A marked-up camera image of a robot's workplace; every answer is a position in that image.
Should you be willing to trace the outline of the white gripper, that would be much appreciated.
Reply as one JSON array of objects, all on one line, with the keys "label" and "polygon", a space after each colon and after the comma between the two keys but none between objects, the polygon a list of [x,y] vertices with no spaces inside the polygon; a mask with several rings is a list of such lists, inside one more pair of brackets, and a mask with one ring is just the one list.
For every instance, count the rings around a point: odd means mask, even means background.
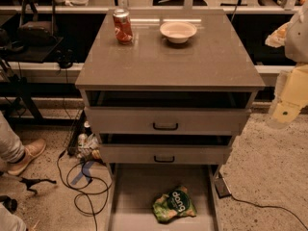
[{"label": "white gripper", "polygon": [[274,129],[288,127],[308,105],[308,64],[297,64],[283,70],[276,81],[274,100],[269,107],[267,125]]}]

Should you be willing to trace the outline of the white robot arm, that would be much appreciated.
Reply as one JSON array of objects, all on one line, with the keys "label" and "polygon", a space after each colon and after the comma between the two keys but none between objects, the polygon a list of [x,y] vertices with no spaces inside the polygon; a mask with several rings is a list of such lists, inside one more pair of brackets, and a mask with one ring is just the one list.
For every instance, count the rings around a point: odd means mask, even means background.
[{"label": "white robot arm", "polygon": [[274,99],[269,107],[267,125],[282,129],[293,122],[308,105],[308,3],[289,22],[266,39],[266,45],[284,47],[285,56],[295,62],[291,71],[282,70],[276,80]]}]

